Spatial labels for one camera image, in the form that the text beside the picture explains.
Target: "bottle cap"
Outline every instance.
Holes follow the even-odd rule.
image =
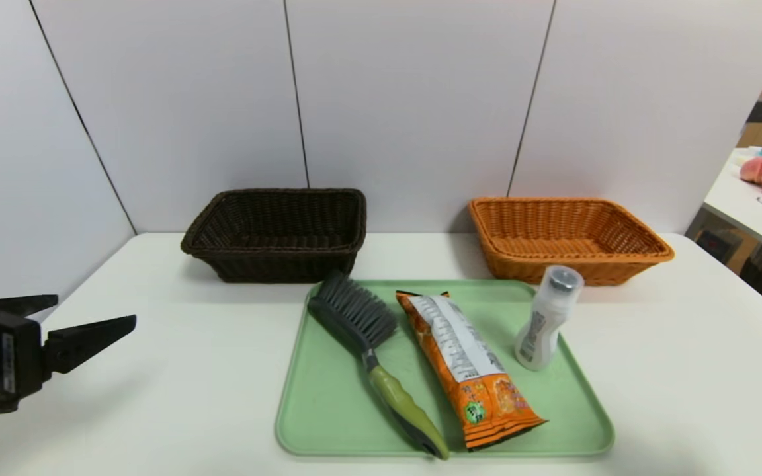
[[[550,266],[545,270],[548,286],[557,292],[573,292],[584,286],[584,277],[566,266]]]
[[[584,287],[584,277],[566,266],[550,266],[542,275],[537,296],[550,307],[569,308],[578,300]]]

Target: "green brush handle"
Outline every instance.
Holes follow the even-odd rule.
[[[369,371],[369,380],[375,390],[384,399],[393,416],[404,428],[405,433],[417,442],[426,452],[442,460],[448,459],[448,445],[431,418],[413,401],[413,397],[396,377],[391,376],[381,365]]]

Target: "white bottle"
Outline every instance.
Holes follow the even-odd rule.
[[[584,287],[578,271],[566,266],[550,266],[531,304],[531,319],[519,331],[513,350],[517,360],[529,370],[542,370],[551,363],[557,349],[557,329],[569,320],[572,308]]]

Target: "desk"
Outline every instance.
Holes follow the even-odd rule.
[[[309,284],[225,284],[140,235],[46,320],[137,329],[16,413],[0,476],[762,474],[762,297],[687,238],[629,283],[587,288],[563,335],[616,427],[602,457],[299,458],[275,415]],[[371,234],[356,278],[489,278],[475,235]]]
[[[762,196],[762,187],[740,180],[738,157],[753,157],[759,147],[734,149],[725,167],[704,199],[704,209],[748,232],[762,243],[762,204],[757,201]],[[696,225],[701,217],[693,221]],[[695,236],[696,228],[690,227],[687,236]]]

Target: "wicker basket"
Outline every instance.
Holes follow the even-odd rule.
[[[478,198],[469,212],[496,278],[538,284],[545,268],[574,268],[591,286],[622,284],[675,257],[620,205],[596,198]]]
[[[196,217],[181,250],[229,283],[314,283],[348,274],[365,236],[360,190],[231,190]]]

